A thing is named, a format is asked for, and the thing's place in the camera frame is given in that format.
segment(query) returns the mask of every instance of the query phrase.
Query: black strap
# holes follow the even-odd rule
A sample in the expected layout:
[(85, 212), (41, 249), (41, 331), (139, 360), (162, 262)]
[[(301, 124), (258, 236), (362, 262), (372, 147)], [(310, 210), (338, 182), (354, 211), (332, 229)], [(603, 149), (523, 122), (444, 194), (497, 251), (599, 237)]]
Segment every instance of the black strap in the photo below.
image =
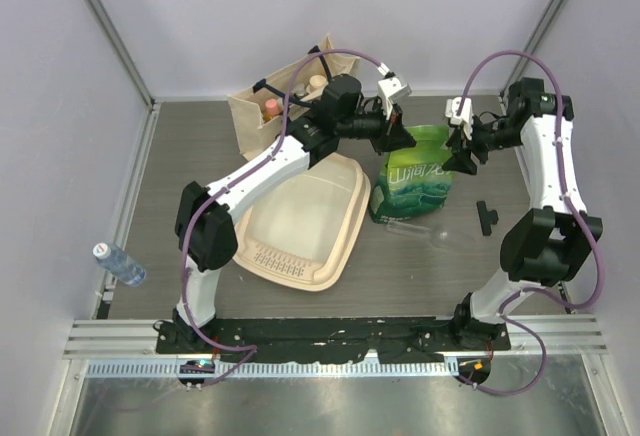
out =
[[(279, 89), (274, 88), (269, 83), (267, 83), (266, 79), (261, 79), (256, 84), (254, 84), (251, 89), (253, 90), (254, 94), (260, 91), (261, 89), (266, 89), (267, 91), (271, 91), (273, 94), (275, 94), (276, 96), (284, 100), (284, 93)], [(302, 106), (303, 108), (313, 108), (312, 103), (301, 101), (293, 95), (289, 96), (289, 102), (292, 104), (297, 104), (298, 106)]]
[[(307, 54), (319, 53), (319, 52), (320, 52), (320, 48), (316, 44), (313, 48), (309, 50)], [(329, 65), (327, 64), (327, 60), (324, 59), (324, 56), (319, 56), (319, 59), (320, 59), (320, 62), (322, 63), (322, 67), (324, 68), (324, 72), (327, 75), (327, 81), (331, 81), (331, 78), (332, 78), (331, 70), (329, 70)]]

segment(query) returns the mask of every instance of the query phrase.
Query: gray table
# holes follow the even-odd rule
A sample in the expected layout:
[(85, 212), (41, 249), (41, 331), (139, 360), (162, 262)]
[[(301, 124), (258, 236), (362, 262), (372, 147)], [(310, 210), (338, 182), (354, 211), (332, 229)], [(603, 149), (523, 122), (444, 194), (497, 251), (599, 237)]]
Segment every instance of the gray table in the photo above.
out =
[[(409, 98), (405, 123), (440, 124), (445, 99)], [(499, 112), (496, 97), (474, 98), (474, 109)], [(356, 159), (372, 183), (382, 165), (366, 141), (344, 141), (339, 152)], [(182, 188), (207, 184), (244, 163), (238, 153), (226, 102), (163, 104), (131, 225), (127, 250), (148, 269), (138, 288), (118, 285), (110, 318), (166, 318), (180, 292), (180, 254), (173, 232)], [(498, 209), (500, 222), (484, 238), (475, 203)], [(235, 263), (220, 279), (216, 306), (221, 317), (347, 317), (450, 315), (470, 291), (498, 267), (500, 242), (528, 209), (528, 195), (512, 150), (490, 155), (475, 177), (456, 175), (445, 208), (416, 224), (445, 224), (477, 237), (465, 254), (434, 249), (424, 241), (389, 233), (365, 217), (341, 278), (321, 293), (308, 293), (263, 280)], [(522, 313), (561, 309), (533, 297)]]

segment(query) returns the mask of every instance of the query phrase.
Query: wall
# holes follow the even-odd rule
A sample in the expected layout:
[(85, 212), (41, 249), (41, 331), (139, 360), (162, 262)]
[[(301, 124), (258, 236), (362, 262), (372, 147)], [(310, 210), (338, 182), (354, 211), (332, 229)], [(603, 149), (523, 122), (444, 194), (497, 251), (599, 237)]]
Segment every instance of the wall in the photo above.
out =
[(146, 109), (83, 0), (0, 0), (0, 425), (46, 434)]
[[(589, 214), (604, 222), (601, 246), (607, 279), (595, 313), (635, 412), (640, 409), (637, 6), (638, 0), (569, 0), (538, 52), (563, 92), (573, 98), (573, 151), (580, 191)], [(540, 72), (531, 69), (529, 74)], [(571, 286), (574, 299), (584, 301), (594, 281), (590, 265)]]
[[(460, 90), (489, 53), (524, 47), (548, 1), (103, 0), (151, 92), (184, 98), (244, 89), (327, 32), (414, 90)], [(495, 63), (475, 89), (501, 89), (514, 65)]]

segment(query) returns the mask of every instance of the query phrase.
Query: green bag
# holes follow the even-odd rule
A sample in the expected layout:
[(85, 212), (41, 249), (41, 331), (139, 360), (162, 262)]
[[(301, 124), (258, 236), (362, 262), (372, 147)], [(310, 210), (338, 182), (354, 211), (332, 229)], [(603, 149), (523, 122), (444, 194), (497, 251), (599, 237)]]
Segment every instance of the green bag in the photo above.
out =
[(388, 153), (369, 200), (369, 214), (376, 223), (400, 221), (435, 211), (444, 205), (453, 173), (442, 165), (451, 156), (445, 143), (447, 126), (407, 128), (415, 148)]

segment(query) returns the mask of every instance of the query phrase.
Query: purple cable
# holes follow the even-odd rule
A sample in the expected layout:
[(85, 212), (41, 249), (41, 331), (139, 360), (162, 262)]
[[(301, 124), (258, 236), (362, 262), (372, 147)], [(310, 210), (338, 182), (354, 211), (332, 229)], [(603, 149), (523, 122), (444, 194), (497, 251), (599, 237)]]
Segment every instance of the purple cable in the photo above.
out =
[[(600, 248), (598, 247), (598, 244), (595, 240), (595, 238), (593, 237), (593, 234), (591, 234), (591, 231), (589, 230), (589, 226), (587, 225), (586, 221), (584, 220), (584, 218), (582, 217), (582, 215), (578, 212), (578, 210), (576, 209), (576, 207), (573, 205), (573, 202), (571, 201), (571, 198), (569, 197), (569, 187), (567, 185), (567, 174), (566, 174), (566, 170), (565, 170), (565, 165), (564, 165), (564, 155), (562, 153), (562, 146), (563, 146), (563, 140), (562, 140), (562, 111), (563, 111), (563, 103), (562, 103), (562, 92), (560, 91), (560, 84), (558, 84), (558, 80), (555, 78), (555, 76), (553, 75), (553, 73), (551, 72), (551, 70), (549, 69), (549, 67), (544, 64), (540, 59), (538, 59), (537, 57), (529, 54), (529, 53), (525, 53), (523, 51), (518, 51), (515, 49), (510, 49), (510, 50), (506, 50), (506, 51), (499, 51), (497, 53), (494, 53), (490, 56), (488, 56), (487, 58), (485, 58), (477, 67), (476, 69), (473, 70), (473, 72), (471, 73), (471, 76), (469, 76), (469, 80), (467, 81), (467, 84), (464, 87), (464, 91), (462, 92), (462, 101), (464, 102), (465, 99), (467, 98), (467, 95), (469, 94), (469, 89), (471, 88), (471, 84), (473, 83), (473, 80), (476, 78), (476, 76), (478, 75), (478, 73), (480, 72), (480, 70), (489, 62), (492, 61), (496, 58), (499, 58), (500, 56), (521, 56), (523, 58), (528, 59), (529, 61), (534, 62), (535, 64), (537, 64), (542, 71), (544, 71), (544, 73), (547, 75), (547, 77), (549, 78), (549, 81), (551, 81), (551, 84), (553, 85), (553, 90), (556, 93), (556, 100), (557, 100), (557, 111), (556, 111), (556, 128), (555, 128), (555, 137), (556, 137), (556, 159), (558, 161), (558, 176), (559, 176), (559, 180), (560, 180), (560, 189), (562, 190), (562, 194), (563, 194), (563, 201), (565, 203), (565, 205), (567, 206), (567, 208), (569, 208), (569, 211), (571, 212), (573, 218), (576, 220), (576, 222), (578, 223), (578, 226), (580, 227), (580, 229), (582, 230), (583, 234), (585, 235), (589, 246), (591, 247), (591, 250), (593, 251), (593, 257), (596, 261), (596, 286), (593, 290), (593, 294), (589, 297), (589, 299), (587, 299), (584, 303), (578, 303), (578, 304), (573, 304), (570, 303), (568, 301), (563, 301), (561, 298), (559, 298), (558, 296), (556, 296), (555, 294), (550, 293), (549, 291), (545, 290), (545, 289), (541, 289), (541, 288), (524, 288), (521, 291), (518, 291), (517, 293), (512, 294), (511, 296), (509, 296), (507, 299), (505, 299), (502, 304), (500, 305), (498, 312), (500, 313), (500, 317), (506, 321), (509, 324), (513, 324), (514, 326), (519, 327), (520, 329), (526, 331), (527, 333), (529, 333), (531, 336), (533, 336), (534, 338), (536, 338), (536, 340), (538, 341), (538, 343), (540, 343), (540, 349), (542, 351), (542, 360), (540, 361), (540, 369), (538, 370), (538, 373), (536, 374), (535, 378), (533, 378), (531, 380), (531, 382), (529, 382), (529, 384), (527, 384), (526, 386), (520, 388), (520, 389), (516, 389), (513, 391), (503, 391), (500, 389), (493, 389), (493, 388), (487, 388), (484, 386), (480, 386), (477, 385), (475, 383), (473, 383), (473, 381), (471, 381), (468, 378), (465, 378), (464, 376), (459, 376), (460, 380), (463, 381), (464, 383), (473, 386), (474, 388), (477, 388), (478, 390), (482, 391), (483, 393), (487, 393), (487, 394), (492, 394), (495, 396), (515, 396), (517, 394), (523, 393), (529, 389), (531, 389), (533, 386), (536, 385), (536, 383), (538, 381), (540, 381), (540, 378), (542, 377), (542, 373), (547, 365), (547, 348), (544, 345), (544, 342), (542, 341), (542, 338), (536, 334), (532, 329), (526, 327), (524, 324), (519, 323), (517, 321), (514, 321), (513, 319), (505, 316), (504, 314), (504, 310), (506, 309), (506, 307), (512, 302), (515, 301), (521, 293), (538, 293), (538, 294), (542, 294), (544, 296), (546, 296), (547, 298), (550, 298), (551, 300), (553, 300), (554, 302), (560, 304), (561, 306), (565, 306), (567, 308), (570, 309), (584, 309), (584, 308), (588, 308), (591, 305), (593, 305), (598, 298), (600, 297), (600, 295), (602, 294), (602, 288), (604, 286), (604, 279), (605, 279), (605, 272), (604, 272), (604, 262), (603, 262), (603, 258), (602, 258), (602, 253), (600, 251)], [(462, 106), (463, 104), (460, 105), (460, 107), (458, 108), (458, 116), (462, 113)]]
[(320, 56), (323, 56), (325, 54), (335, 54), (335, 53), (351, 54), (353, 56), (358, 56), (358, 57), (360, 57), (362, 59), (366, 59), (367, 61), (372, 62), (376, 66), (380, 66), (382, 64), (380, 61), (378, 61), (377, 59), (372, 58), (371, 56), (367, 56), (366, 54), (360, 53), (358, 51), (352, 51), (350, 49), (329, 49), (329, 50), (326, 50), (326, 51), (320, 51), (318, 53), (310, 54), (305, 59), (303, 59), (302, 62), (296, 68), (296, 70), (293, 72), (293, 75), (291, 76), (291, 79), (289, 80), (289, 85), (287, 87), (287, 91), (285, 93), (284, 102), (283, 102), (284, 110), (283, 110), (283, 113), (282, 113), (282, 127), (280, 129), (280, 136), (278, 137), (278, 141), (277, 141), (277, 144), (276, 144), (273, 152), (269, 156), (267, 156), (264, 160), (262, 160), (258, 164), (256, 164), (254, 167), (252, 167), (251, 169), (247, 170), (246, 173), (241, 174), (236, 179), (234, 179), (229, 184), (227, 184), (226, 188), (221, 189), (220, 191), (216, 192), (213, 196), (211, 196), (209, 199), (207, 199), (202, 204), (202, 206), (200, 206), (196, 210), (196, 212), (193, 214), (193, 216), (191, 217), (191, 220), (189, 221), (189, 225), (187, 226), (187, 230), (185, 231), (184, 241), (183, 241), (183, 244), (182, 244), (182, 266), (181, 266), (181, 268), (182, 268), (182, 271), (181, 271), (182, 291), (181, 292), (182, 292), (182, 301), (183, 301), (183, 304), (184, 304), (184, 310), (185, 310), (185, 313), (187, 315), (187, 319), (189, 320), (189, 324), (191, 325), (193, 330), (196, 332), (196, 334), (204, 342), (206, 342), (207, 344), (209, 344), (209, 345), (211, 345), (211, 346), (213, 346), (215, 348), (221, 349), (223, 351), (233, 351), (233, 352), (244, 352), (244, 351), (246, 351), (247, 352), (247, 354), (238, 363), (236, 363), (234, 366), (232, 366), (227, 372), (225, 372), (224, 374), (218, 376), (217, 378), (208, 380), (207, 382), (205, 382), (203, 384), (203, 387), (204, 386), (211, 386), (211, 385), (216, 384), (217, 382), (222, 381), (223, 379), (225, 379), (229, 374), (231, 374), (233, 371), (235, 371), (240, 365), (242, 365), (245, 362), (247, 362), (254, 355), (254, 353), (257, 351), (257, 347), (255, 345), (249, 345), (249, 346), (226, 346), (224, 344), (216, 343), (212, 339), (208, 338), (200, 330), (200, 328), (196, 325), (196, 322), (195, 322), (195, 320), (193, 318), (193, 314), (191, 313), (191, 309), (189, 308), (189, 303), (187, 301), (187, 285), (189, 284), (189, 271), (188, 271), (188, 267), (187, 267), (187, 256), (188, 256), (188, 250), (189, 250), (189, 242), (191, 241), (191, 234), (193, 233), (193, 228), (194, 228), (198, 218), (200, 216), (202, 216), (202, 214), (207, 210), (207, 208), (209, 206), (211, 206), (213, 204), (213, 202), (216, 201), (220, 196), (222, 196), (225, 193), (225, 191), (228, 191), (229, 189), (233, 188), (234, 186), (236, 186), (241, 181), (244, 181), (249, 176), (254, 174), (256, 171), (259, 171), (261, 168), (263, 168), (265, 165), (267, 165), (269, 163), (269, 161), (273, 160), (273, 158), (275, 158), (275, 156), (277, 155), (278, 151), (280, 151), (280, 148), (284, 144), (284, 139), (286, 137), (287, 122), (288, 122), (288, 115), (289, 115), (289, 98), (290, 98), (291, 93), (293, 92), (293, 86), (295, 85), (295, 81), (296, 81), (296, 78), (298, 77), (298, 74), (300, 74), (300, 71), (302, 70), (302, 68), (304, 66), (306, 66), (309, 62), (313, 61), (314, 59), (316, 59), (316, 58), (318, 58)]

